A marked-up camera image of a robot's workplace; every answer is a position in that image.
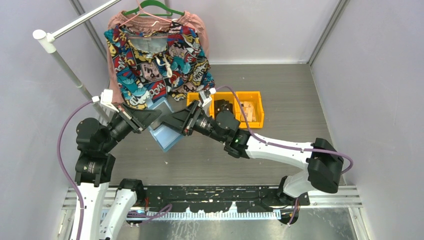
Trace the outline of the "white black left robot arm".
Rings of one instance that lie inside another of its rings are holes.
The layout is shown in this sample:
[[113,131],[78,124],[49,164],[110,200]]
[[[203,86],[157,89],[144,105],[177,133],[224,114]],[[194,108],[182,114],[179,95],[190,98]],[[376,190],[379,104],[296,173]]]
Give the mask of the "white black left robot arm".
[[76,127],[76,143],[80,155],[75,165],[74,189],[77,194],[75,218],[70,239],[113,240],[132,206],[146,200],[143,182],[124,178],[113,203],[102,217],[116,158],[112,149],[130,133],[140,134],[162,114],[161,110],[134,110],[124,104],[117,106],[111,121],[103,125],[95,118],[86,118]]

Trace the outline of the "yellow three-compartment bin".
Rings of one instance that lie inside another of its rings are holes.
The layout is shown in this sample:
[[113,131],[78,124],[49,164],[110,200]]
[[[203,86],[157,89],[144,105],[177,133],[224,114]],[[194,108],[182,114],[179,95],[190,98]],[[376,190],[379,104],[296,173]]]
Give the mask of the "yellow three-compartment bin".
[[[262,96],[259,91],[236,91],[236,96],[240,100],[242,110],[246,114],[247,122],[251,129],[261,129],[265,122],[265,113],[262,103]],[[246,129],[247,125],[243,117],[240,106],[237,103],[236,98],[230,91],[217,92],[212,96],[212,103],[207,111],[211,117],[215,117],[220,107],[218,101],[226,101],[230,104],[227,107],[234,115],[237,120],[240,121],[240,128]]]

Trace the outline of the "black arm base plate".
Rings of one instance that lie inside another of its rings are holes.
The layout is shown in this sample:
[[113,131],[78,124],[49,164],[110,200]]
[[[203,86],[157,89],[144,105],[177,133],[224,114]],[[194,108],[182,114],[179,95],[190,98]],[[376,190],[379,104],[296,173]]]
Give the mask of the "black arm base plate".
[[265,213],[295,205],[274,185],[148,185],[144,196],[135,207],[158,211],[171,204],[172,213],[226,213],[232,205],[237,213]]

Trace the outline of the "blue leather card holder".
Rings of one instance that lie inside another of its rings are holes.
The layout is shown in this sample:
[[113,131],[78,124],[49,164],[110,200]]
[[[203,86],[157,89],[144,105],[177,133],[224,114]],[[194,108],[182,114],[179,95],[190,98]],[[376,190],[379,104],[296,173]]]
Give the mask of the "blue leather card holder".
[[[152,100],[147,101],[147,107],[150,110],[160,110],[160,117],[173,113],[173,109],[165,97],[161,97],[156,102]],[[163,152],[168,152],[177,142],[182,139],[182,135],[177,133],[170,127],[160,123],[160,117],[158,117],[149,127],[149,132],[153,139],[160,146]]]

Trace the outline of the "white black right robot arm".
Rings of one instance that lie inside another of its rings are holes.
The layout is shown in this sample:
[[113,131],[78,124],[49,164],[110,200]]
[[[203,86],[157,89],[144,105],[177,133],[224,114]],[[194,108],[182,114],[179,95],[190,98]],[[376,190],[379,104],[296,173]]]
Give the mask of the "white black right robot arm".
[[241,129],[240,121],[229,110],[220,111],[216,117],[207,115],[198,100],[162,116],[160,121],[183,136],[198,132],[218,141],[234,158],[265,159],[299,168],[299,173],[282,178],[277,198],[283,205],[291,205],[312,190],[328,194],[339,190],[344,160],[326,139],[290,142],[264,137]]

